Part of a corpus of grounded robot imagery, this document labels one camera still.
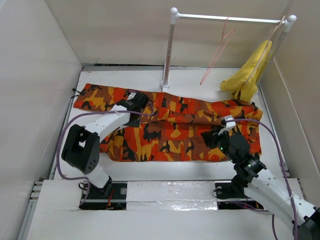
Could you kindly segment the orange camouflage trousers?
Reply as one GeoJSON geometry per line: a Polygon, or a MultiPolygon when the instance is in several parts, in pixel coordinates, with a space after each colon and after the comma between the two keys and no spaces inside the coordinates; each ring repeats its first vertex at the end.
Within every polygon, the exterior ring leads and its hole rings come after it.
{"type": "Polygon", "coordinates": [[[254,103],[234,99],[207,102],[166,92],[148,92],[147,96],[150,105],[144,109],[140,125],[115,130],[100,143],[101,152],[111,160],[225,161],[221,150],[208,147],[205,138],[219,132],[222,118],[229,115],[237,119],[229,134],[243,135],[251,154],[262,152],[258,121],[263,112],[254,103]]]}

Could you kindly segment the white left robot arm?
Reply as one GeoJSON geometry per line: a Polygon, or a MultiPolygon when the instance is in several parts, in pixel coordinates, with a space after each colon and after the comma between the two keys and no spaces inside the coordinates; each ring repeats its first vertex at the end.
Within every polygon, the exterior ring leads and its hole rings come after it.
{"type": "Polygon", "coordinates": [[[112,191],[112,179],[99,163],[102,140],[117,129],[138,127],[141,116],[148,115],[143,111],[149,102],[146,94],[132,92],[96,120],[70,127],[61,158],[84,174],[88,181],[87,189],[94,189],[98,197],[107,198],[112,191]]]}

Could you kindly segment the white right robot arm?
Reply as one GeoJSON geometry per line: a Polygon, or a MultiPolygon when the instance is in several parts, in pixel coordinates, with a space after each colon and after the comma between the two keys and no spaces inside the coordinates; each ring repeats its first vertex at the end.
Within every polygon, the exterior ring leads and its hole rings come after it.
{"type": "Polygon", "coordinates": [[[205,145],[218,148],[234,164],[236,175],[228,193],[235,198],[248,197],[279,218],[299,240],[320,238],[320,209],[289,191],[260,161],[250,153],[250,144],[242,134],[229,135],[206,131],[201,134],[205,145]]]}

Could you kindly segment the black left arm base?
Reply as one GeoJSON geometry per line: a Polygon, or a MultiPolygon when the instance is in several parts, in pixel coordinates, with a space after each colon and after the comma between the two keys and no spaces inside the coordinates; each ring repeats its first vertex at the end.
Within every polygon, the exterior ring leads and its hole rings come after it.
{"type": "Polygon", "coordinates": [[[80,183],[81,199],[79,208],[81,210],[107,210],[121,211],[127,209],[127,186],[128,183],[115,181],[112,183],[109,193],[104,196],[94,186],[90,186],[87,195],[87,183],[80,183]]]}

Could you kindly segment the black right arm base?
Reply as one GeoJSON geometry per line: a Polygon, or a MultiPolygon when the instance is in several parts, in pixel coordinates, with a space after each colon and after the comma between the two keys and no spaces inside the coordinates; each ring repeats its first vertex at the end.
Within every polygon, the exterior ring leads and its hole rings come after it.
{"type": "Polygon", "coordinates": [[[212,196],[217,201],[218,210],[251,210],[267,213],[268,211],[257,201],[233,189],[230,181],[216,181],[212,196]]]}

